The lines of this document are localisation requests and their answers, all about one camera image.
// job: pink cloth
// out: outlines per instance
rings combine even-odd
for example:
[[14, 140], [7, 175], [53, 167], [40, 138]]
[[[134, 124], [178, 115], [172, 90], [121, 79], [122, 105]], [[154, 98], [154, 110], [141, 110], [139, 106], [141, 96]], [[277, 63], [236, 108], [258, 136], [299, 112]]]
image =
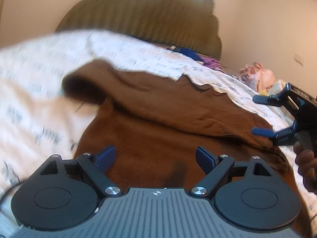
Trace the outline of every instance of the pink cloth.
[[202, 60], [203, 60], [203, 65], [206, 66], [207, 68], [225, 73], [220, 63], [216, 59], [202, 57]]
[[257, 62], [253, 66], [247, 65], [240, 69], [238, 80], [257, 92], [267, 90], [275, 83], [273, 72], [264, 69], [263, 65]]

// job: silver screw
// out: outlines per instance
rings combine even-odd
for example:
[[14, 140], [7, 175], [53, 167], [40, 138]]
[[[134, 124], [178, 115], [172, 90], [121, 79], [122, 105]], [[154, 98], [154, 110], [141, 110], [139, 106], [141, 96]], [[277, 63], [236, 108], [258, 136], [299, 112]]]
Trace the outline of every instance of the silver screw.
[[206, 188], [204, 187], [194, 187], [193, 189], [191, 189], [191, 191], [196, 194], [196, 195], [204, 195], [207, 193]]
[[117, 195], [119, 192], [121, 192], [120, 188], [115, 186], [110, 186], [105, 189], [105, 193], [108, 195]]

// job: brown garment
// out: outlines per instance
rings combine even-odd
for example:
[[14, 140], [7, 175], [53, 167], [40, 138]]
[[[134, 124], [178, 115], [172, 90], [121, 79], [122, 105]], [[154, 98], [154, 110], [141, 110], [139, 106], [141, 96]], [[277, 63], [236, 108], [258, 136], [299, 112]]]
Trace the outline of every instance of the brown garment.
[[309, 216], [292, 169], [278, 147], [250, 132], [254, 126], [271, 126], [235, 105], [226, 93], [197, 86], [187, 76], [173, 81], [116, 71], [101, 60], [66, 76], [63, 88], [68, 96], [100, 105], [75, 157], [115, 145], [117, 159], [107, 176], [120, 187], [193, 187], [205, 176], [195, 161], [197, 146], [236, 161], [257, 155], [299, 195], [302, 210], [294, 229], [304, 233]]

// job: brown ribbed headboard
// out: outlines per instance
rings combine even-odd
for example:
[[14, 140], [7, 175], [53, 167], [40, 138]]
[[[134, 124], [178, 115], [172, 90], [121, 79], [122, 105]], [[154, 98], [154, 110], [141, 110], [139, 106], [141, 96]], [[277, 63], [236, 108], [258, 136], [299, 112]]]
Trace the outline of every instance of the brown ribbed headboard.
[[82, 0], [56, 31], [108, 29], [220, 59], [218, 20], [212, 9], [212, 0]]

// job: white cloth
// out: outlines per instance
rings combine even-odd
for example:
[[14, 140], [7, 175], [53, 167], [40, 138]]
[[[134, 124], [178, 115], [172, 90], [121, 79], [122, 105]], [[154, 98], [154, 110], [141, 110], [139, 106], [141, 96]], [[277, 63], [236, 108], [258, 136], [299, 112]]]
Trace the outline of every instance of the white cloth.
[[[106, 59], [120, 70], [146, 71], [174, 80], [187, 74], [197, 84], [208, 83], [227, 92], [237, 105], [265, 118], [275, 130], [287, 126], [278, 110], [252, 102], [255, 91], [184, 55], [105, 30], [54, 34], [0, 50], [1, 189], [30, 176], [52, 154], [72, 158], [98, 108], [66, 99], [61, 80], [95, 58]], [[310, 215], [314, 215], [316, 196], [303, 187], [292, 148], [281, 149], [294, 169]], [[0, 237], [8, 237], [17, 227], [10, 199], [0, 214]]]

